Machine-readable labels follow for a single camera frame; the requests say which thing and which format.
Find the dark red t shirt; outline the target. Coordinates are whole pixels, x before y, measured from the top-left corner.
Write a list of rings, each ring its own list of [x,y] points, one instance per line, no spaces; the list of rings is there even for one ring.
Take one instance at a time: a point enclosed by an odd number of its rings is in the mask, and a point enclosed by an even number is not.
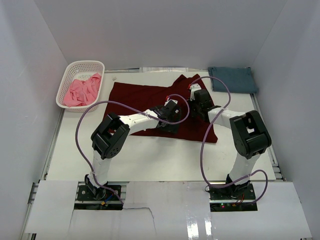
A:
[[[144,112],[151,107],[163,105],[166,97],[171,94],[178,94],[186,100],[189,99],[190,92],[188,91],[188,86],[199,77],[198,74],[193,77],[180,75],[169,87],[116,82],[110,92],[109,100]],[[184,122],[180,123],[177,133],[166,132],[155,128],[139,131],[134,135],[201,142],[208,126],[209,123],[203,121],[200,117],[188,116]]]

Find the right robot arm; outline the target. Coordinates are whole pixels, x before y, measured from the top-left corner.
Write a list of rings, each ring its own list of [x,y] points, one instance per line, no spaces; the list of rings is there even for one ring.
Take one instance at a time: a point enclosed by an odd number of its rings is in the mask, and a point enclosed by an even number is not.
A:
[[[205,191],[236,200],[249,187],[258,158],[271,146],[270,134],[258,111],[238,112],[214,105],[208,90],[201,88],[197,83],[190,85],[189,91],[188,105],[191,115],[200,117],[209,124],[203,139],[207,139],[213,124],[220,125],[231,130],[237,151],[225,184],[211,184],[204,178],[208,183]]]

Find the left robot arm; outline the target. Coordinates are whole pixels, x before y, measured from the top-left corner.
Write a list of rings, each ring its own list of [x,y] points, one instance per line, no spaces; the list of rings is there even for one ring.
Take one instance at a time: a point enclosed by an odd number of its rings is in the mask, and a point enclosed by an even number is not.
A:
[[[120,152],[129,135],[149,129],[177,133],[179,125],[168,123],[175,123],[180,119],[181,108],[178,101],[173,99],[143,113],[120,116],[113,112],[107,114],[91,135],[93,171],[85,176],[90,196],[96,200],[105,196],[111,160]]]

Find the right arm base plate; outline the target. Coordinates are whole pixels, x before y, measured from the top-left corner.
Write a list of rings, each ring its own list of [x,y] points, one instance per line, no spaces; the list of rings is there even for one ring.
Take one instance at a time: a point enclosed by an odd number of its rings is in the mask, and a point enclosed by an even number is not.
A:
[[[227,193],[225,188],[214,188],[205,191],[209,193],[209,206],[212,213],[223,212],[256,212],[256,203],[251,203],[256,199],[253,184],[250,183],[244,190],[237,193]]]

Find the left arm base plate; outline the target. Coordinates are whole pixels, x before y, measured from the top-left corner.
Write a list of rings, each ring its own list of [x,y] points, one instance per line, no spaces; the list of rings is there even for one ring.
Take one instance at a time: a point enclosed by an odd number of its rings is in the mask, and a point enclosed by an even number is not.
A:
[[[79,185],[75,198],[74,209],[90,211],[121,211],[123,209],[123,205],[110,190],[103,188],[97,196],[94,196],[86,185]]]

